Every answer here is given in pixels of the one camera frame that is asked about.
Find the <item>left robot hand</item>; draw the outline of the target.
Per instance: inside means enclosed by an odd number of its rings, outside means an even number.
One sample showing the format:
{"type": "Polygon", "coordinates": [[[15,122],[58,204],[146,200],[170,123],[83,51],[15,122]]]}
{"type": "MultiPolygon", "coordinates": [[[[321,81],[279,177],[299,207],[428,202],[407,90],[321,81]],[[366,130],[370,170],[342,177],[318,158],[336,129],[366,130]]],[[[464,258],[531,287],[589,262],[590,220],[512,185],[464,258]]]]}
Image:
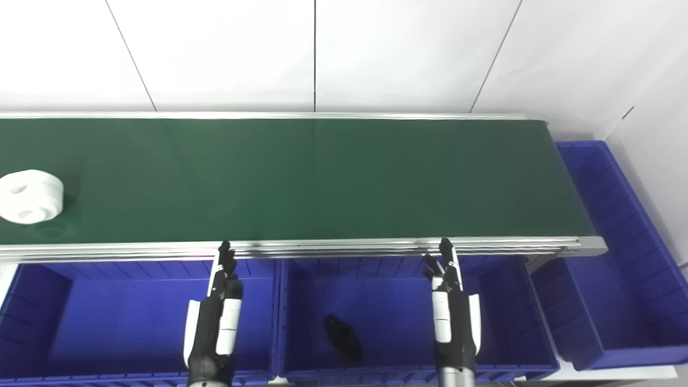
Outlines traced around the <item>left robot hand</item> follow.
{"type": "Polygon", "coordinates": [[[183,346],[188,386],[233,382],[244,290],[234,255],[231,243],[223,241],[214,255],[206,297],[189,302],[183,346]]]}

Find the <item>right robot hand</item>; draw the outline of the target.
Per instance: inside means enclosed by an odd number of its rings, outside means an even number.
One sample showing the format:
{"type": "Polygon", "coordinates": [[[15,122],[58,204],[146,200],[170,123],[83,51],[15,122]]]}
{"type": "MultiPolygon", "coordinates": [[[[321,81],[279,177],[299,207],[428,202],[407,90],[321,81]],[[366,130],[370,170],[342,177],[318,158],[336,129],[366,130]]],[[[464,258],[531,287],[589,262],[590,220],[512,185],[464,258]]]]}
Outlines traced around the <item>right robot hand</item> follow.
{"type": "Polygon", "coordinates": [[[480,296],[465,291],[452,242],[442,238],[438,248],[442,260],[428,254],[423,258],[432,288],[435,364],[440,372],[474,374],[482,344],[480,296]]]}

